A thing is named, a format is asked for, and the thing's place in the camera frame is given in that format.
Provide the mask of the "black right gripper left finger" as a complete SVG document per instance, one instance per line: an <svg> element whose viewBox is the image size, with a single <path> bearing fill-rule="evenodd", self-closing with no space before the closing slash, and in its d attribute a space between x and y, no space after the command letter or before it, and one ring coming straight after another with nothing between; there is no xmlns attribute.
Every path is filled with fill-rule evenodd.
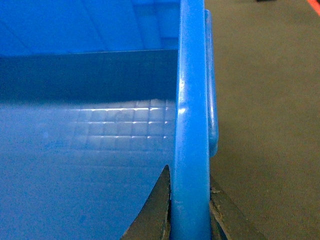
<svg viewBox="0 0 320 240"><path fill-rule="evenodd" d="M171 176L166 165L137 217L122 240L168 240L170 238Z"/></svg>

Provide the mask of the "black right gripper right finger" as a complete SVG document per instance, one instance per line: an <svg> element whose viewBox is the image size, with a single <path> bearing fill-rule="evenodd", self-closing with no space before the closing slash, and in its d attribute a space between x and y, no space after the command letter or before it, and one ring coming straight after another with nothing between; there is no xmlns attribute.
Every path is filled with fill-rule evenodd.
<svg viewBox="0 0 320 240"><path fill-rule="evenodd" d="M213 240L265 240L213 178L210 179L210 224Z"/></svg>

